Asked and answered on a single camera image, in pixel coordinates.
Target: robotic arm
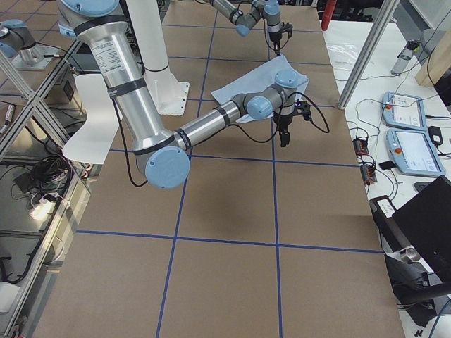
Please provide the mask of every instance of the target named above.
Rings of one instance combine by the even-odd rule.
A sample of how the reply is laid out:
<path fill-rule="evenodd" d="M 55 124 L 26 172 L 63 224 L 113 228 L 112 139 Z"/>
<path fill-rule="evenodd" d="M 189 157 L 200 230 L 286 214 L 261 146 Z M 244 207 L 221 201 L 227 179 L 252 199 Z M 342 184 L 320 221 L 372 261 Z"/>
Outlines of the robotic arm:
<path fill-rule="evenodd" d="M 219 13 L 237 26 L 237 32 L 242 37 L 247 36 L 260 19 L 266 19 L 268 21 L 269 39 L 273 42 L 274 52 L 279 56 L 282 35 L 286 32 L 290 38 L 293 26 L 289 23 L 280 22 L 280 9 L 277 0 L 253 0 L 249 3 L 252 7 L 249 13 L 245 15 L 228 0 L 210 0 L 210 4 Z"/>
<path fill-rule="evenodd" d="M 280 108 L 280 116 L 295 110 L 299 84 L 296 72 L 279 72 L 275 83 L 261 93 L 239 94 L 210 113 L 172 132 L 167 130 L 152 101 L 125 37 L 127 22 L 118 0 L 58 0 L 60 24 L 73 27 L 99 65 L 109 96 L 121 110 L 133 136 L 132 151 L 140 172 L 153 185 L 170 189 L 186 179 L 187 150 L 210 138 L 246 113 L 259 120 Z"/>
<path fill-rule="evenodd" d="M 21 20 L 0 23 L 0 50 L 7 58 L 13 58 L 19 52 L 23 62 L 28 65 L 34 65 L 44 59 L 27 25 Z"/>

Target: black monitor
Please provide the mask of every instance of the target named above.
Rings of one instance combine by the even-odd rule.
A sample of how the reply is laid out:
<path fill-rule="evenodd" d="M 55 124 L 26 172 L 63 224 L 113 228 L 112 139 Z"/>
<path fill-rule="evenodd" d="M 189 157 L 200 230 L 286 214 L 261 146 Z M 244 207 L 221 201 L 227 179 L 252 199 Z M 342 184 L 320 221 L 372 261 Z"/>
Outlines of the black monitor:
<path fill-rule="evenodd" d="M 442 282 L 451 282 L 451 182 L 438 177 L 393 218 Z"/>

